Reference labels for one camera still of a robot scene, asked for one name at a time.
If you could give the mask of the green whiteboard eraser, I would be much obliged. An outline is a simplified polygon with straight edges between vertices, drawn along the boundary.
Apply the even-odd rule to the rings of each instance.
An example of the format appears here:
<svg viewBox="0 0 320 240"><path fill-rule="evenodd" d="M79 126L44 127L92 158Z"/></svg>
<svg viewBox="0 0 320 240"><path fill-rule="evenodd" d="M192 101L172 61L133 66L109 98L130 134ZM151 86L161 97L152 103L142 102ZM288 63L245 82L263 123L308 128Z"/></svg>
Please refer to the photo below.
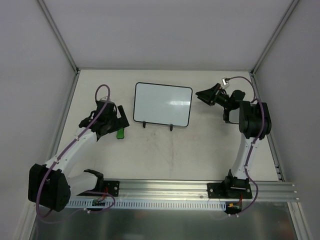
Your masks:
<svg viewBox="0 0 320 240"><path fill-rule="evenodd" d="M116 138L117 138L118 140L122 140L122 139L125 138L125 129L124 129L124 128L121 128L121 129L119 129L119 130L117 131L117 133L116 133Z"/></svg>

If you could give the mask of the white whiteboard black frame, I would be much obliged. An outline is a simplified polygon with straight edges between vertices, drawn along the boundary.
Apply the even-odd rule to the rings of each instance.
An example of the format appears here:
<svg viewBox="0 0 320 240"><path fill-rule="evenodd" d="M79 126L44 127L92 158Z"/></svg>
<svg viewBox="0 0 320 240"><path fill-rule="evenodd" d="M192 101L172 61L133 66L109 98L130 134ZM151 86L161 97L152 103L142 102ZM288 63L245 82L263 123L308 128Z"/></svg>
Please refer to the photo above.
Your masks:
<svg viewBox="0 0 320 240"><path fill-rule="evenodd" d="M138 82L134 92L133 120L185 128L190 121L192 97L191 87Z"/></svg>

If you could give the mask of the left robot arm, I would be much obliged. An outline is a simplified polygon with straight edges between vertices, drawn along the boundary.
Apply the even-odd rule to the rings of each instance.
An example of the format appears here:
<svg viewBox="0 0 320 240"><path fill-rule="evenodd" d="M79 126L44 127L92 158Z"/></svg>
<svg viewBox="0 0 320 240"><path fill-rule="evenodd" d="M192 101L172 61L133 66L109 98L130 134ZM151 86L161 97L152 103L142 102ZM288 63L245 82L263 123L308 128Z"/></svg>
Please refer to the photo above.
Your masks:
<svg viewBox="0 0 320 240"><path fill-rule="evenodd" d="M70 173L81 157L101 137L129 127L129 121L122 105L97 100L96 110L84 118L71 142L60 153L44 164L34 164L28 176L28 200L60 212L71 196L107 194L110 187L105 184L104 175L93 169L70 177Z"/></svg>

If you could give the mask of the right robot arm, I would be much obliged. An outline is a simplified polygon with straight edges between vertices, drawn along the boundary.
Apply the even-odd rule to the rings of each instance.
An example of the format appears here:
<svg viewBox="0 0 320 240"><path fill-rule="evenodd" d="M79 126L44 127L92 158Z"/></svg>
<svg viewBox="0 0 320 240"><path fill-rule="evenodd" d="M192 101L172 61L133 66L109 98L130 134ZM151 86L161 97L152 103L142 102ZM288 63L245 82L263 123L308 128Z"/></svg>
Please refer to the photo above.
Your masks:
<svg viewBox="0 0 320 240"><path fill-rule="evenodd" d="M230 116L237 112L236 124L241 133L241 142L235 162L220 183L209 182L209 199L252 199L250 168L261 141L271 132L272 122L265 102L251 103L244 100L245 92L234 90L228 95L217 83L213 87L195 93L197 98L209 106L223 107L223 120L232 124Z"/></svg>

